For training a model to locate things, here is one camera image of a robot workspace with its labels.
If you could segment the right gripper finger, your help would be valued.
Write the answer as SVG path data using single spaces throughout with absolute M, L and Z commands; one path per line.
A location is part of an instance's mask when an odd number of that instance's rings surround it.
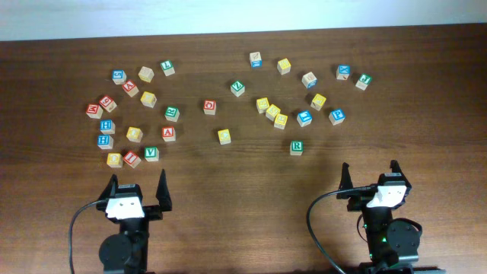
M 402 169 L 397 160 L 392 160 L 390 162 L 390 170 L 393 176 L 403 176 Z
M 351 175 L 349 173 L 349 164 L 344 162 L 342 164 L 341 179 L 339 184 L 339 190 L 350 190 L 353 188 Z

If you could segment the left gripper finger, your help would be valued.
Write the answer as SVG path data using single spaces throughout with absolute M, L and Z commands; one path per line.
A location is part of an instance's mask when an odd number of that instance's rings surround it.
M 158 200 L 160 210 L 162 212 L 169 212 L 172 210 L 172 200 L 167 187 L 167 177 L 165 169 L 161 171 L 155 197 Z
M 117 175 L 113 174 L 109 180 L 109 183 L 104 188 L 104 190 L 102 191 L 98 199 L 100 201 L 108 201 L 109 199 L 115 196 L 117 187 L 118 187 L 118 178 Z

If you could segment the green V letter block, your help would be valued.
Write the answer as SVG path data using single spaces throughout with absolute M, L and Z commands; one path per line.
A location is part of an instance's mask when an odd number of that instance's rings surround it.
M 144 157 L 145 157 L 145 160 L 149 161 L 149 162 L 159 161 L 160 152 L 159 152 L 158 148 L 155 146 L 145 147 Z

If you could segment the green R letter block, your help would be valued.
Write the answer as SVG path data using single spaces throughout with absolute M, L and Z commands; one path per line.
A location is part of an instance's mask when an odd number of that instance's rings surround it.
M 301 140 L 292 140 L 290 144 L 290 155 L 301 156 L 304 152 L 304 143 Z

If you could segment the blue P letter block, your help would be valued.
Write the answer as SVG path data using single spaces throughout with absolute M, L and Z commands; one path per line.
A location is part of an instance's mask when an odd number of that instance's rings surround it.
M 342 109 L 333 110 L 329 114 L 329 120 L 334 126 L 338 125 L 345 120 L 345 113 Z

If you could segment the yellow C letter block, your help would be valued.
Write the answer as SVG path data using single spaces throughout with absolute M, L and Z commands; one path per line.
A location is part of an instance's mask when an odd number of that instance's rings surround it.
M 218 130 L 218 140 L 221 145 L 226 145 L 231 143 L 231 134 L 229 129 Z

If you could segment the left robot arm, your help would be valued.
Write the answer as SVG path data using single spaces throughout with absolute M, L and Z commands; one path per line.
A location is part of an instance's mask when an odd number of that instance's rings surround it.
M 165 171 L 161 171 L 155 194 L 158 204 L 143 205 L 141 187 L 121 185 L 114 174 L 99 196 L 96 209 L 104 212 L 119 232 L 107 237 L 100 245 L 99 258 L 105 273 L 146 273 L 148 266 L 149 223 L 160 221 L 164 212 L 172 210 Z

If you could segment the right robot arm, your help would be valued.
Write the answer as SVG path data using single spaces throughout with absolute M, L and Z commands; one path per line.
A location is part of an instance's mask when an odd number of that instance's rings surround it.
M 392 215 L 406 202 L 412 185 L 397 161 L 390 162 L 390 169 L 376 183 L 354 187 L 349 165 L 342 165 L 337 198 L 348 201 L 349 212 L 361 213 L 371 260 L 359 265 L 360 273 L 412 273 L 412 264 L 419 260 L 422 226 Z

